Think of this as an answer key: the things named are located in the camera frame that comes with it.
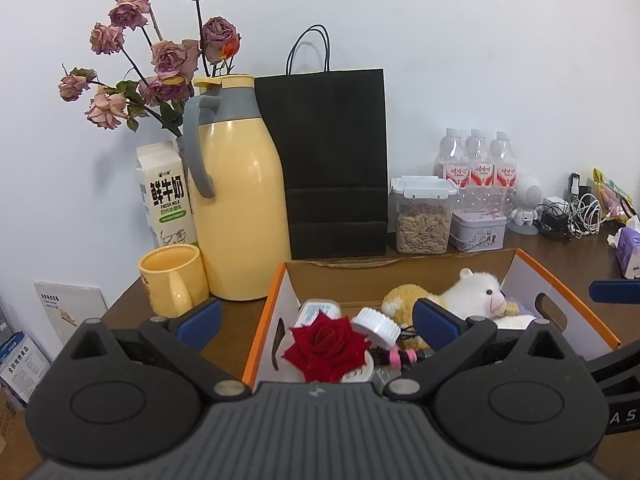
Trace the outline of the white tin box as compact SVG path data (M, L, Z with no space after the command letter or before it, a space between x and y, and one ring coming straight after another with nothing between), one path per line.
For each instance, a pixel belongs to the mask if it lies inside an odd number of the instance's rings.
M503 248L506 217L496 210L457 210L452 213L450 243L460 252L489 252Z

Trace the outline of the white bottle cap jar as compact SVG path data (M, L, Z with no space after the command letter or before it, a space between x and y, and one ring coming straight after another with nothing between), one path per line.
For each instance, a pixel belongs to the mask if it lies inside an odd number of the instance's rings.
M400 336L400 327L379 310L362 308L351 320L352 328L366 336L374 346L392 350Z

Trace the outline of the red rose flower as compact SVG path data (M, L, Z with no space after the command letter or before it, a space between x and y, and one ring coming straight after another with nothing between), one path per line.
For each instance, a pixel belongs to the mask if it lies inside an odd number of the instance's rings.
M349 318L319 312L310 325L293 327L294 342L283 359L303 373L306 382L337 384L344 375L366 365L367 336L355 332Z

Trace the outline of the blue white carton box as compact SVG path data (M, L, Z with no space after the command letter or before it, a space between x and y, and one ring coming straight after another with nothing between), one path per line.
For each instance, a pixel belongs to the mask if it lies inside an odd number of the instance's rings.
M23 332L14 333L1 346L1 387L20 408L29 404L49 368L50 361Z

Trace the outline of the pink black hair brush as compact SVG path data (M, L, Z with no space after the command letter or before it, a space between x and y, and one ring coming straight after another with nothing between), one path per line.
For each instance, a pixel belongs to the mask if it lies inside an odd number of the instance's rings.
M430 349L399 349L393 348L385 350L383 348L372 348L369 350L373 363L376 366L388 366L392 370L405 372L414 364L426 360L433 354Z

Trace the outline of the purple tissue pack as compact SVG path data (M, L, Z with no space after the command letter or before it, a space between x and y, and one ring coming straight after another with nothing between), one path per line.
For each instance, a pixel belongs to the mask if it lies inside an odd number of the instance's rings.
M640 233L624 226L608 236L608 244L615 249L620 272L627 280L640 278Z

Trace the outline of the white milk carton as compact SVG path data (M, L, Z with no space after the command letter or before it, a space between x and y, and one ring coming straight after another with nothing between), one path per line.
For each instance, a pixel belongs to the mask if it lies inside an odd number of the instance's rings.
M154 246L198 244L182 159L174 144L139 146L137 175Z

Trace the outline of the water bottle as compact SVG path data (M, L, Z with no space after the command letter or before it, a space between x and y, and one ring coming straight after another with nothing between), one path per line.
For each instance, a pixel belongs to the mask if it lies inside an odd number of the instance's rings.
M447 128L439 143L439 153L434 162L436 177L454 182L458 188L466 188L470 178L470 164L462 135L458 129Z
M490 144L490 156L494 164L494 183L502 190L515 188L518 175L518 160L512 148L510 136L503 131L496 132L495 140Z
M495 169L482 130L471 130L465 141L465 151L469 161L470 185L489 188L494 180Z

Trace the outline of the white booklet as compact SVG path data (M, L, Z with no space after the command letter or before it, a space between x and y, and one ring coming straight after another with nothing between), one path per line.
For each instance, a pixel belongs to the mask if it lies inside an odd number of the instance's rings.
M50 282L35 282L34 287L61 344L66 344L87 318L102 318L108 310L97 287Z

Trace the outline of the yellow thermos jug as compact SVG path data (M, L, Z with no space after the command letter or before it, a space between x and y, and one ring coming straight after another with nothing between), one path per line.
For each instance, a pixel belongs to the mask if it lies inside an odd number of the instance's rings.
M280 157L250 75L195 78L182 144L198 246L210 292L264 298L291 257Z

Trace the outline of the clear container with seeds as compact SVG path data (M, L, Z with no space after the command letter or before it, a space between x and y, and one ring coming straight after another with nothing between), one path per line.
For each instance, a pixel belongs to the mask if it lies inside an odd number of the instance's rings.
M458 188L435 176L390 179L395 202L396 250L405 255L441 255L447 250Z

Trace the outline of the black paper bag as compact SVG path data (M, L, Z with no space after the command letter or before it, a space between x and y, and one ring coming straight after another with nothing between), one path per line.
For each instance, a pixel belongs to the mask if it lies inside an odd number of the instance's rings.
M282 162L295 259L386 251L388 174L384 73L285 71L257 78L256 98Z

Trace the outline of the water bottle middle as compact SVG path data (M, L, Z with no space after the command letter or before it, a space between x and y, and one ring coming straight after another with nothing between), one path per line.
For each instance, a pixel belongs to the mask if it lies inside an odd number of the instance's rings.
M494 180L495 169L482 130L471 130L465 141L465 151L469 161L470 185L489 188Z

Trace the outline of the dried pink flower bouquet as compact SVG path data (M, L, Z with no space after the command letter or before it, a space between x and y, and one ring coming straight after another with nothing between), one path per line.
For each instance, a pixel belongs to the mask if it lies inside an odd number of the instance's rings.
M89 44L96 55L122 55L128 72L108 84L92 68L64 68L58 82L61 100L76 102L91 92L85 118L96 127L115 130L125 125L137 131L140 120L151 117L180 138L196 75L231 74L242 42L239 29L226 18L203 18L204 0L186 1L195 6L198 31L194 39L174 41L160 31L152 0L115 0L107 21L93 25Z

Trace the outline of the plush alpaca toy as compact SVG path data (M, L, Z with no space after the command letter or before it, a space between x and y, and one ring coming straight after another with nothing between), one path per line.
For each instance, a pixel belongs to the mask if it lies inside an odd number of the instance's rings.
M484 318L503 318L506 315L506 297L497 278L485 272L474 273L468 268L463 268L457 283L441 295L432 294L416 284L397 286L384 297L381 311L402 330L408 330L413 326L413 306L423 298L462 320L472 315Z

